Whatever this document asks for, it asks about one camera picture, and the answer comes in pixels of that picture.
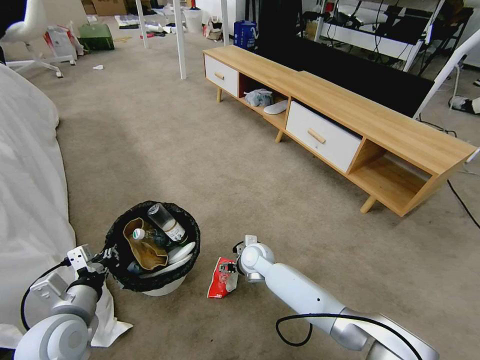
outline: white chair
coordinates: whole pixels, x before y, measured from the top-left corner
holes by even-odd
[[[8,43],[25,43],[28,52],[32,56],[32,60],[7,61],[6,65],[9,68],[17,68],[15,71],[18,73],[31,68],[47,68],[55,71],[58,78],[63,78],[60,69],[50,63],[69,61],[71,65],[76,64],[72,55],[44,59],[39,58],[35,54],[30,45],[30,41],[42,38],[47,31],[48,25],[47,13],[45,11],[43,0],[27,0],[24,21],[15,22],[10,25],[1,40]]]
[[[474,32],[472,36],[470,36],[467,40],[465,40],[464,43],[462,43],[459,47],[457,47],[456,50],[453,52],[453,54],[450,56],[450,59],[446,62],[445,66],[440,70],[440,72],[436,76],[433,86],[431,87],[430,91],[425,96],[425,99],[423,99],[422,103],[420,104],[420,107],[418,108],[415,115],[413,116],[414,119],[417,119],[419,117],[420,113],[423,111],[425,106],[427,106],[427,103],[430,101],[430,99],[435,95],[437,90],[440,88],[440,85],[444,83],[444,81],[448,78],[448,76],[454,69],[456,69],[457,73],[456,73],[456,81],[455,81],[455,87],[453,90],[453,95],[456,95],[457,86],[459,84],[459,75],[460,75],[460,68],[458,66],[458,63],[464,55],[468,54],[470,50],[472,50],[474,47],[478,46],[479,44],[480,44],[480,29]]]

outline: bottle cap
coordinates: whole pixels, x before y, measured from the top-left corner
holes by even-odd
[[[145,230],[136,228],[131,235],[135,240],[142,240],[145,237]]]

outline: green box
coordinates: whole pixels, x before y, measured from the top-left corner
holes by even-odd
[[[82,25],[78,28],[78,41],[88,51],[113,50],[114,40],[107,24]]]

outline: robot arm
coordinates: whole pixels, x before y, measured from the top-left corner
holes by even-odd
[[[418,360],[419,356],[421,360],[439,359],[430,345],[386,316],[353,311],[296,269],[275,263],[272,250],[258,243],[256,236],[247,235],[245,243],[237,246],[237,253],[237,268],[249,282],[265,281],[289,307],[298,314],[306,314],[303,317],[308,322],[340,345],[361,351],[368,339],[374,338],[367,360]],[[313,317],[326,314],[332,317]]]
[[[21,338],[15,360],[86,360],[90,356],[90,341],[98,326],[95,310],[108,271],[105,262],[118,254],[113,248],[92,256],[88,246],[82,245],[67,256],[78,279],[68,285],[57,273],[50,273],[30,287],[49,305],[51,316]]]

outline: red snack wrapper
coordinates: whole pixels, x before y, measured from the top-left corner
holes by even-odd
[[[219,265],[223,263],[234,263],[235,261],[220,256],[216,262],[215,270],[211,276],[211,283],[208,287],[206,297],[209,299],[222,299],[237,288],[239,273],[220,272]]]

